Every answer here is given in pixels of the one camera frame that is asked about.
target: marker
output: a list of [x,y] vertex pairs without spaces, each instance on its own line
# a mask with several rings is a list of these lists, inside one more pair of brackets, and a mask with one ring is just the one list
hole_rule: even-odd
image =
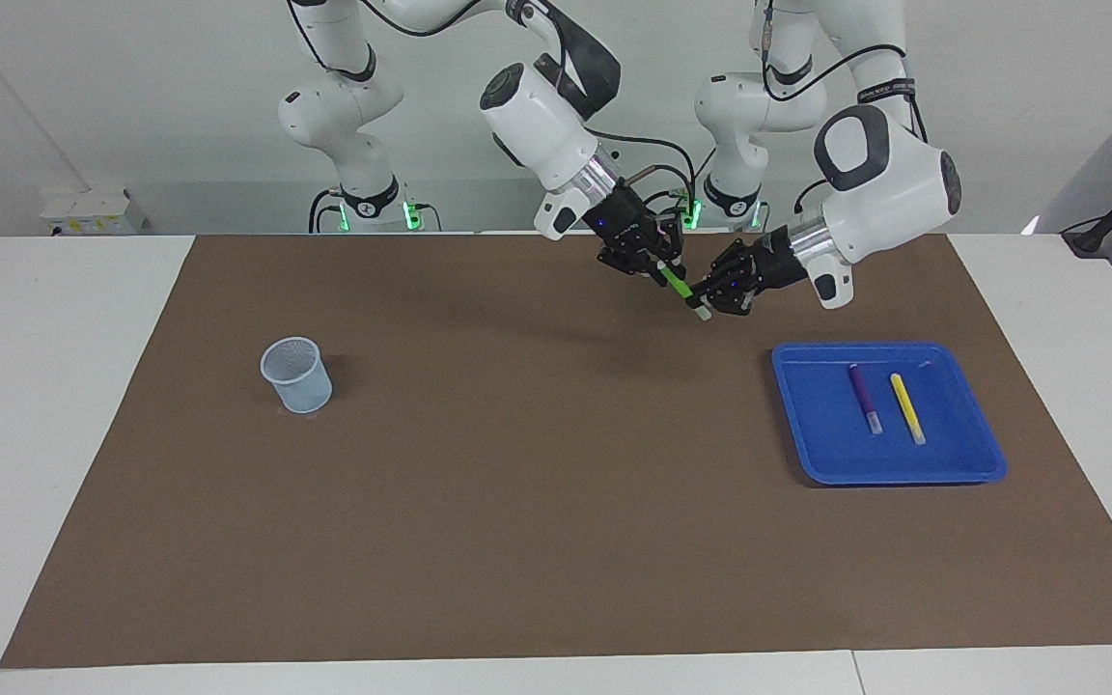
[[912,430],[913,441],[917,446],[923,446],[925,444],[925,433],[921,429],[921,420],[917,419],[917,409],[912,406],[907,387],[904,387],[904,378],[897,374],[892,374],[891,387],[895,388],[895,397],[900,399],[900,409],[903,410],[903,418],[909,421],[909,429]]
[[865,421],[868,421],[868,430],[874,435],[882,435],[882,419],[877,417],[877,408],[874,408],[874,400],[868,396],[868,388],[865,388],[865,375],[861,374],[860,365],[847,368],[847,378],[852,379],[852,390],[856,391],[856,401],[860,401],[861,411],[865,414]]

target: green light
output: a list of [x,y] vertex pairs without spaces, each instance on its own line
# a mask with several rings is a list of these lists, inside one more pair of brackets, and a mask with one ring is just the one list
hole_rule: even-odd
[[415,209],[409,201],[401,201],[401,209],[406,211],[406,228],[410,231],[423,229],[423,212]]
[[693,296],[693,290],[689,289],[689,286],[685,285],[684,280],[676,277],[676,274],[672,272],[672,268],[666,265],[661,265],[661,267],[658,267],[658,272],[661,272],[663,277],[667,278],[667,284],[671,285],[672,289],[681,296],[681,299],[688,299],[689,296]]
[[685,229],[697,229],[698,221],[702,220],[702,201],[693,202],[693,211],[689,215],[684,216],[684,228]]

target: brown table mat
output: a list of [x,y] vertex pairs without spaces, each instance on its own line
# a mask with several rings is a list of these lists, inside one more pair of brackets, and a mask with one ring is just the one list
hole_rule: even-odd
[[[711,325],[595,251],[199,238],[1,665],[1112,643],[1112,523],[944,238]],[[822,340],[947,345],[1010,476],[817,487],[768,359]]]

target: white table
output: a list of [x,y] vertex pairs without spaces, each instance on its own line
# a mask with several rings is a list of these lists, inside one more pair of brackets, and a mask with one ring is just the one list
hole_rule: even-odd
[[[0,238],[0,656],[190,245]],[[954,246],[1112,515],[1112,269],[1053,237]],[[0,672],[0,692],[1095,695],[1112,646]]]

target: light blue cup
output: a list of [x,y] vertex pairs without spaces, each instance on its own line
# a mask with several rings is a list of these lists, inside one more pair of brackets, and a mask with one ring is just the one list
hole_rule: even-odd
[[260,357],[260,375],[274,385],[292,414],[314,414],[332,396],[320,347],[306,338],[278,340]]

